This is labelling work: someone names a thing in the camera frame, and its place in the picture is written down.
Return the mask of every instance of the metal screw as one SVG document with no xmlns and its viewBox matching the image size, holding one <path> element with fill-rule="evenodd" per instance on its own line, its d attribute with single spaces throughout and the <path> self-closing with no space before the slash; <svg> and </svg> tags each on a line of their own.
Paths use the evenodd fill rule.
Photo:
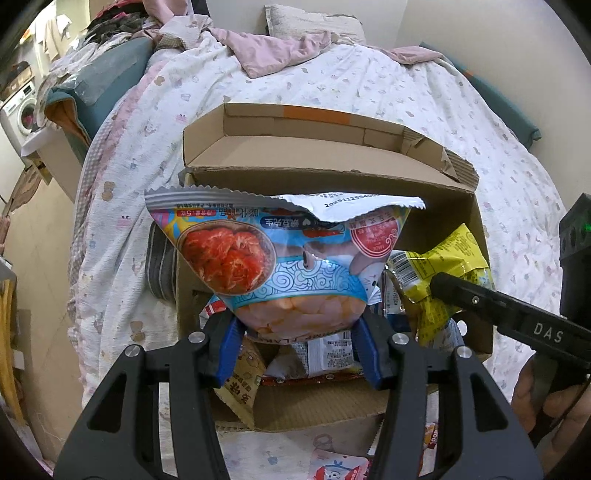
<svg viewBox="0 0 591 480">
<path fill-rule="evenodd" d="M 459 346 L 457 348 L 457 355 L 461 356 L 462 358 L 470 358 L 472 356 L 472 350 L 470 350 L 467 346 Z"/>
<path fill-rule="evenodd" d="M 125 355 L 126 356 L 138 356 L 141 351 L 142 351 L 142 348 L 139 345 L 129 345 L 125 349 Z"/>
<path fill-rule="evenodd" d="M 189 342 L 191 343 L 201 343 L 205 340 L 205 333 L 203 332 L 193 332 L 189 335 Z"/>
<path fill-rule="evenodd" d="M 396 343 L 396 345 L 406 345 L 408 343 L 408 336 L 403 333 L 395 333 L 392 335 L 392 341 Z"/>
</svg>

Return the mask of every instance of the human hand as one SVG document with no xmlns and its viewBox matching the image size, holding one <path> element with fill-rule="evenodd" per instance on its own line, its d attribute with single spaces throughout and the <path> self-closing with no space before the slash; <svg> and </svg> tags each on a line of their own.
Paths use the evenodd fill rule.
<svg viewBox="0 0 591 480">
<path fill-rule="evenodd" d="M 536 412 L 531 402 L 531 390 L 534 386 L 533 357 L 530 358 L 519 373 L 519 380 L 513 392 L 511 406 L 519 419 L 519 423 L 526 432 L 535 427 Z M 581 385 L 574 385 L 548 395 L 544 401 L 543 410 L 552 418 L 560 417 L 574 401 Z M 549 446 L 542 452 L 540 460 L 544 473 L 554 468 L 558 461 L 573 445 L 591 416 L 591 388 L 583 394 L 581 399 L 562 421 L 554 434 Z"/>
</svg>

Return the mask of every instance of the bed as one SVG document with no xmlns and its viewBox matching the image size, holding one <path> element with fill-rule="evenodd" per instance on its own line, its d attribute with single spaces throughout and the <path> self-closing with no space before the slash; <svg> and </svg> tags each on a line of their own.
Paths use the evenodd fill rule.
<svg viewBox="0 0 591 480">
<path fill-rule="evenodd" d="M 250 79 L 227 47 L 195 30 L 187 20 L 179 34 L 193 47 L 188 50 L 163 48 L 175 44 L 165 35 L 143 78 L 98 129 L 83 166 L 69 266 L 69 335 L 80 358 L 84 403 L 129 343 L 155 349 L 177 339 L 174 305 L 157 300 L 145 284 L 151 217 L 144 190 L 178 185 L 184 127 L 222 102 L 316 106 L 392 120 L 468 159 L 480 175 L 476 193 L 496 287 L 558 312 L 560 196 L 453 65 L 437 59 L 406 67 L 364 46 L 332 45 L 304 64 Z M 507 398 L 530 355 L 527 346 L 496 334 L 486 366 Z M 161 406 L 166 465 L 172 452 L 165 390 Z M 376 424 L 366 419 L 353 427 L 361 441 L 375 434 Z M 303 479 L 317 437 L 332 439 L 338 428 L 223 433 L 220 439 L 233 479 Z"/>
</svg>

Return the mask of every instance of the washing machine door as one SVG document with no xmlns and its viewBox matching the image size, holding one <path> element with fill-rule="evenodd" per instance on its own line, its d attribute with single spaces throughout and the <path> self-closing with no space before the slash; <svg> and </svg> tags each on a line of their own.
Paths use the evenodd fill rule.
<svg viewBox="0 0 591 480">
<path fill-rule="evenodd" d="M 23 101 L 17 113 L 17 126 L 25 137 L 30 135 L 31 128 L 35 123 L 35 97 L 30 97 Z"/>
</svg>

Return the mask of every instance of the yellow snack bag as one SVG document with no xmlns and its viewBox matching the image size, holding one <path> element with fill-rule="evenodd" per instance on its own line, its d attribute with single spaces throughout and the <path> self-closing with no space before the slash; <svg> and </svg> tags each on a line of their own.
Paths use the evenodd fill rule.
<svg viewBox="0 0 591 480">
<path fill-rule="evenodd" d="M 431 296 L 431 278 L 445 272 L 482 287 L 493 288 L 492 275 L 476 238 L 463 223 L 424 254 L 393 251 L 387 262 L 402 293 L 417 305 L 418 341 L 426 345 L 461 309 Z"/>
<path fill-rule="evenodd" d="M 244 337 L 234 373 L 222 388 L 214 390 L 220 400 L 251 430 L 255 427 L 252 406 L 266 368 L 256 345 Z"/>
</svg>

